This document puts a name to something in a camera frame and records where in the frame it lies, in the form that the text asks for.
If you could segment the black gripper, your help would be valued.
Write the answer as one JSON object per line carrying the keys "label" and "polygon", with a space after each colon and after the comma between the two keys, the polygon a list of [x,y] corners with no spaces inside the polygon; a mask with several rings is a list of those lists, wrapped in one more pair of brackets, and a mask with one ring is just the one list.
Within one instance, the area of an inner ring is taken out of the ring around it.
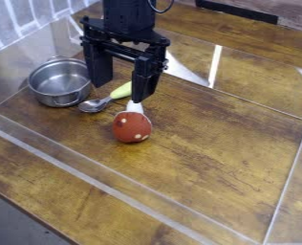
{"label": "black gripper", "polygon": [[165,68],[169,40],[153,31],[156,0],[104,0],[103,17],[83,16],[80,37],[88,76],[96,88],[112,80],[112,57],[135,62],[132,101],[147,99],[156,90]]}

